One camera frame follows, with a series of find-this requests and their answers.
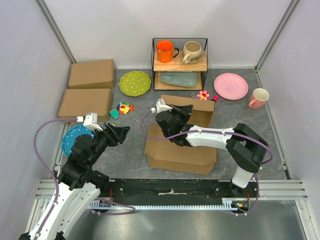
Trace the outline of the brown cardboard box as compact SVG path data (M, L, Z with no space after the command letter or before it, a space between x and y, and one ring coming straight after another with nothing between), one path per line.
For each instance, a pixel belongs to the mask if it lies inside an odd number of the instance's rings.
M162 94L167 105L193 105L189 124L209 128L216 108L210 100ZM208 174L217 162L217 149L207 146L178 146L170 140L147 139L144 153L150 167L193 174Z

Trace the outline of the black pink marker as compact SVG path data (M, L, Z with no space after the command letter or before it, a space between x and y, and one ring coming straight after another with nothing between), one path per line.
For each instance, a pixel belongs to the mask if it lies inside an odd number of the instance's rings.
M214 101L214 102L217 102L219 100L219 96L218 95L215 95L212 99L211 99L211 101Z

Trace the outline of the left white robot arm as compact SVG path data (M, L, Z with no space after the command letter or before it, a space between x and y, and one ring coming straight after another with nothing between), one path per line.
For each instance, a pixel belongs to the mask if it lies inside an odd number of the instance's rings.
M38 223L21 240L65 240L90 203L109 193L109 177L93 165L107 147L122 144L131 128L103 125L77 125L64 135L61 148L67 161L53 179L55 191Z

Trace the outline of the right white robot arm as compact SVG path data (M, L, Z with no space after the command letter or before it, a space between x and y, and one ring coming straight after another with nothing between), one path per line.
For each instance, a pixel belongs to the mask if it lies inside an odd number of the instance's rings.
M235 197L247 191L247 185L263 165L266 152L272 156L269 144L244 123L231 128L205 128L187 122L193 106L166 105L161 99L151 109L165 140L180 147L211 147L227 151L237 167L229 184Z

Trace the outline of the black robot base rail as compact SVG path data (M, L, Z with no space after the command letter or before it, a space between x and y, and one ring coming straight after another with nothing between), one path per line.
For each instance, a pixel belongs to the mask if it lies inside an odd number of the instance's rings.
M125 198L135 195L160 196L166 194L205 195L217 198L253 199L257 196L256 182L249 182L240 188L230 180L217 179L121 179L106 183L101 197Z

